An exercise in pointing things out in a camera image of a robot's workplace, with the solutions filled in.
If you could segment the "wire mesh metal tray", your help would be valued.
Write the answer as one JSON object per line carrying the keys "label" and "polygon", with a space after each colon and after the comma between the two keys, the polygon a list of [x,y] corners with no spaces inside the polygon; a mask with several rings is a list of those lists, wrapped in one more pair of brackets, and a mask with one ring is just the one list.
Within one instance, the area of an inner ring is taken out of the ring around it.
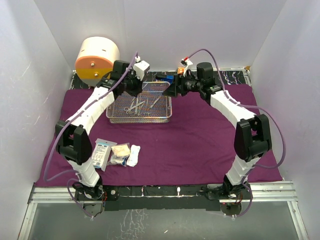
{"label": "wire mesh metal tray", "polygon": [[[166,81],[145,82],[148,85],[143,92],[137,97],[130,96],[128,93],[123,93],[114,103],[106,110],[106,117],[112,124],[148,124],[148,123],[167,123],[173,114],[172,98],[164,96],[163,92],[170,86]],[[159,101],[149,108],[150,105],[161,97]],[[130,117],[130,114],[125,113],[124,107],[129,107],[134,98],[139,98],[145,103],[140,107],[137,113],[150,113],[150,117]]]}

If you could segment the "round white drawer box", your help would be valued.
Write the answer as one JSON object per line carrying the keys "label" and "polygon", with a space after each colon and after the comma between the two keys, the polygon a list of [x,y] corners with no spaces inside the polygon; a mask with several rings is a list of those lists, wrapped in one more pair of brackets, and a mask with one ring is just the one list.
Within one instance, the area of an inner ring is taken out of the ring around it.
{"label": "round white drawer box", "polygon": [[94,87],[119,59],[119,48],[112,40],[101,36],[88,37],[82,42],[75,60],[75,72],[83,83]]}

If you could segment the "beige bandage roll packet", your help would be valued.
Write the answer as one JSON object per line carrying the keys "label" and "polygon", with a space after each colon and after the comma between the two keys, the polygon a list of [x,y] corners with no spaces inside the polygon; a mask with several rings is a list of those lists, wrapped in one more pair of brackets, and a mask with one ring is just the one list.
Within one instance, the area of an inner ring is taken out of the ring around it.
{"label": "beige bandage roll packet", "polygon": [[111,147],[112,152],[117,157],[127,157],[131,153],[131,149],[128,144],[120,144]]}

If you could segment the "white gauze packet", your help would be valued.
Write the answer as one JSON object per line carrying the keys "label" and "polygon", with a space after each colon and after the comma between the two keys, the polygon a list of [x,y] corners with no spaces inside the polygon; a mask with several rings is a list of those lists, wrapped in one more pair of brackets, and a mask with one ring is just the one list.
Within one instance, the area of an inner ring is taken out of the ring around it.
{"label": "white gauze packet", "polygon": [[112,147],[116,145],[116,142],[104,140],[101,138],[96,139],[95,147],[91,155],[94,168],[100,169],[103,172],[106,170]]}

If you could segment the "small blue white packet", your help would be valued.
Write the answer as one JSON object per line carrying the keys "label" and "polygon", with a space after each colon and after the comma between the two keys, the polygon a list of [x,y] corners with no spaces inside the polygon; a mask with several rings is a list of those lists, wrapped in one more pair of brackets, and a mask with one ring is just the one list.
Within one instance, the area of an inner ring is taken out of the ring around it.
{"label": "small blue white packet", "polygon": [[128,158],[129,158],[129,155],[116,156],[115,154],[112,154],[112,156],[110,157],[110,159],[107,162],[107,165],[108,166],[120,165],[120,166],[126,167]]}

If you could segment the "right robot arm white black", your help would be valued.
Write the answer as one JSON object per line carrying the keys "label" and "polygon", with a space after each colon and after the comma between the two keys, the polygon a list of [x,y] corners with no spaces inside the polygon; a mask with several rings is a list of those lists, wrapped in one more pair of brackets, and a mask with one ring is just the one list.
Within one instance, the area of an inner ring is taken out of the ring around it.
{"label": "right robot arm white black", "polygon": [[233,199],[249,186],[247,179],[257,162],[272,148],[269,119],[265,114],[254,114],[232,98],[227,90],[216,84],[213,66],[201,62],[196,74],[190,70],[176,73],[169,87],[162,93],[166,97],[199,93],[200,98],[219,111],[235,128],[235,159],[225,174],[221,186],[205,188],[208,197]]}

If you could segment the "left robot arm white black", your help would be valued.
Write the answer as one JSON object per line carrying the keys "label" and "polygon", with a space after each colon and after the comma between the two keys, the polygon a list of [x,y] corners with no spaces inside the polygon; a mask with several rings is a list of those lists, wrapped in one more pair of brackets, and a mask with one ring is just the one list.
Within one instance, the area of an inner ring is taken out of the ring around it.
{"label": "left robot arm white black", "polygon": [[116,60],[112,71],[96,84],[92,94],[81,108],[66,121],[55,125],[56,151],[72,166],[78,179],[72,185],[78,192],[93,200],[103,195],[103,181],[92,163],[93,147],[90,131],[102,113],[126,92],[137,97],[142,92],[143,78],[149,63],[135,57],[129,63]]}

